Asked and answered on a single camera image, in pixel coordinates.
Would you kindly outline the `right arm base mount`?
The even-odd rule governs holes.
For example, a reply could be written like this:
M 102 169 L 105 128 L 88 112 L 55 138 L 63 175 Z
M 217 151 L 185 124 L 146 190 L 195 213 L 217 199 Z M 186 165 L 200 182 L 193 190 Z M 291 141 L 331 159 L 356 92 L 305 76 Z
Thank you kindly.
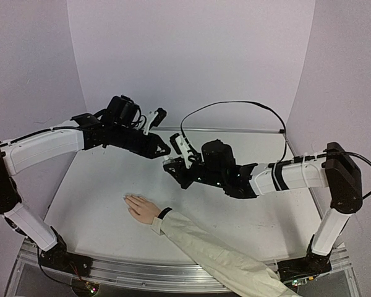
M 300 278 L 316 277 L 331 271 L 331 251 L 327 255 L 319 255 L 312 251 L 310 242 L 306 255 L 300 258 L 278 262 L 280 280 L 287 283 Z

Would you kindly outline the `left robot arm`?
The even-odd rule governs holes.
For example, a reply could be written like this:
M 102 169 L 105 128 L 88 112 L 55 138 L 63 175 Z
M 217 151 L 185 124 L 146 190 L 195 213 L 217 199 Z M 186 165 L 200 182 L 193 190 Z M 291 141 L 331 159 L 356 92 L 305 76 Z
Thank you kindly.
M 121 95 L 95 114 L 79 114 L 56 126 L 0 140 L 0 216 L 47 252 L 56 269 L 69 268 L 66 244 L 43 219 L 43 207 L 52 201 L 58 179 L 76 153 L 97 147 L 117 147 L 151 160 L 169 155 L 170 148 L 151 132 L 166 115 L 163 108 L 143 114 L 138 104 Z

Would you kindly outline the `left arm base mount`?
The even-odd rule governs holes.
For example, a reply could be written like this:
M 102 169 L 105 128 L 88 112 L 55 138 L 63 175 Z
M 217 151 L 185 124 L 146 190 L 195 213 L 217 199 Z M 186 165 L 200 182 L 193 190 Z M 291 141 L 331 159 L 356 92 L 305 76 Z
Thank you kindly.
M 57 243 L 47 251 L 40 251 L 39 264 L 43 267 L 61 272 L 72 273 L 78 277 L 89 277 L 92 269 L 92 258 L 74 254 L 67 250 L 62 236 L 56 235 Z

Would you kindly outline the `forearm in beige sleeve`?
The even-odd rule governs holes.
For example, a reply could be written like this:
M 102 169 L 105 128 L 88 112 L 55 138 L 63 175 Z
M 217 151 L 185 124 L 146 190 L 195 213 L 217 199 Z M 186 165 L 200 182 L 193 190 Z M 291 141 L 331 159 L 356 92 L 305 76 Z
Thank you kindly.
M 263 262 L 227 245 L 187 217 L 170 211 L 151 226 L 226 288 L 239 296 L 297 296 Z

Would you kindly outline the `person's bare hand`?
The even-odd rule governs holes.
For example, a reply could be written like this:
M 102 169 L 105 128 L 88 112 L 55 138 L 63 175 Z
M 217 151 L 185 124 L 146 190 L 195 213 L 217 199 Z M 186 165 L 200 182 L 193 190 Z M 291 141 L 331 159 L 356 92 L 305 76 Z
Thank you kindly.
M 128 205 L 129 213 L 140 223 L 151 225 L 154 218 L 158 217 L 161 210 L 142 196 L 126 195 L 124 198 Z

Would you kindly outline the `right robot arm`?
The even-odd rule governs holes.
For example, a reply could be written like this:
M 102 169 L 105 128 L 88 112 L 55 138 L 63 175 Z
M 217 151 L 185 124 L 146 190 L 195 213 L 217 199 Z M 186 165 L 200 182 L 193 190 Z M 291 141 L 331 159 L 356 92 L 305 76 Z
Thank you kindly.
M 238 165 L 232 148 L 219 139 L 191 149 L 183 136 L 171 138 L 177 158 L 165 158 L 163 169 L 182 189 L 200 183 L 222 189 L 236 199 L 254 199 L 293 189 L 327 187 L 331 206 L 310 243 L 310 254 L 327 256 L 352 214 L 363 204 L 361 172 L 336 142 L 313 155 L 297 156 L 274 163 Z

